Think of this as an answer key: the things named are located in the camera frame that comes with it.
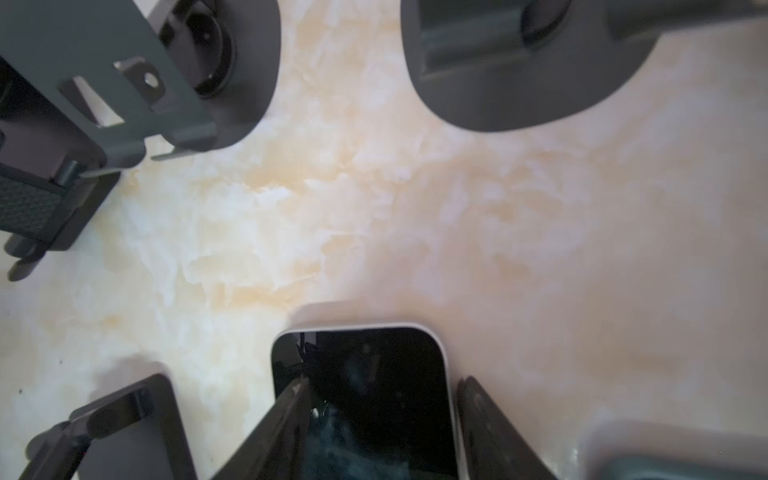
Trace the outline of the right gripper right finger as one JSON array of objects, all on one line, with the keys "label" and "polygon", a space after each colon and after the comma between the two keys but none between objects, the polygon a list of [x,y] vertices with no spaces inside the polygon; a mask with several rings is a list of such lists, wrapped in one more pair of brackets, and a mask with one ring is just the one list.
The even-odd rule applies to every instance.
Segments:
[{"label": "right gripper right finger", "polygon": [[457,405],[470,479],[556,479],[477,379],[458,382]]}]

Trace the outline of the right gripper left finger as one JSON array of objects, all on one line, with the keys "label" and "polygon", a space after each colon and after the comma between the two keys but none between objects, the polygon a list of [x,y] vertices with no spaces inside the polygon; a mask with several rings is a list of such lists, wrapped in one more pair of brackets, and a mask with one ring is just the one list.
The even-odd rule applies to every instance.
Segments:
[{"label": "right gripper left finger", "polygon": [[310,407],[308,380],[293,380],[213,479],[300,479]]}]

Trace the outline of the silver phone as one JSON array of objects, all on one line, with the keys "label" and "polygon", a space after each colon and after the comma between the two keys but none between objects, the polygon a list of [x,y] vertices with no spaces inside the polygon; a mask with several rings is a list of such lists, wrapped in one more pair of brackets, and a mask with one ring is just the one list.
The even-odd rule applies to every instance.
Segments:
[{"label": "silver phone", "polygon": [[600,480],[767,480],[765,473],[646,456],[622,456],[604,463]]}]

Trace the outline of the black folding stand, front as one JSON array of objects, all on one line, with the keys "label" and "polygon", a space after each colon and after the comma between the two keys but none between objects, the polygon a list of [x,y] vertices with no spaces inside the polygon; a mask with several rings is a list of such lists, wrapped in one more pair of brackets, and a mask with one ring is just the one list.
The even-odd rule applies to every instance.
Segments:
[{"label": "black folding stand, front", "polygon": [[22,479],[195,479],[170,379],[153,374],[36,435]]}]

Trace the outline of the black round phone stand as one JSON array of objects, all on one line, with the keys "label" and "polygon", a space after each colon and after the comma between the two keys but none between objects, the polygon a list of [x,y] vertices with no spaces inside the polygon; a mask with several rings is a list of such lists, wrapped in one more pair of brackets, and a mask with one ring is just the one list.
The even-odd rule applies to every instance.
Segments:
[{"label": "black round phone stand", "polygon": [[534,127],[611,96],[659,37],[764,17],[764,1],[403,1],[411,83],[441,120],[473,132]]}]

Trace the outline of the black round stand, back left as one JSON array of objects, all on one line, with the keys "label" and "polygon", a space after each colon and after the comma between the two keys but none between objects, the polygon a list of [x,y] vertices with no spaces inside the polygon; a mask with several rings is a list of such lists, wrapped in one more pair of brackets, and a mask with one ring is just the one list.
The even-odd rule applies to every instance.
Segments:
[{"label": "black round stand, back left", "polygon": [[1,57],[99,149],[96,173],[129,169],[161,136],[171,156],[247,137],[274,95],[275,1],[5,1]]}]

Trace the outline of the black folding phone stand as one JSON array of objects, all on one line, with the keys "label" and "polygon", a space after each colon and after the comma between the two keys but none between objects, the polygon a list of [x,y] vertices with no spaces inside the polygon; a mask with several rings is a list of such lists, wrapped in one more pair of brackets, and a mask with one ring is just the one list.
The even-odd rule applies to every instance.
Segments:
[{"label": "black folding phone stand", "polygon": [[88,176],[97,146],[46,97],[1,62],[1,230],[16,259],[11,282],[50,251],[72,247],[121,175]]}]

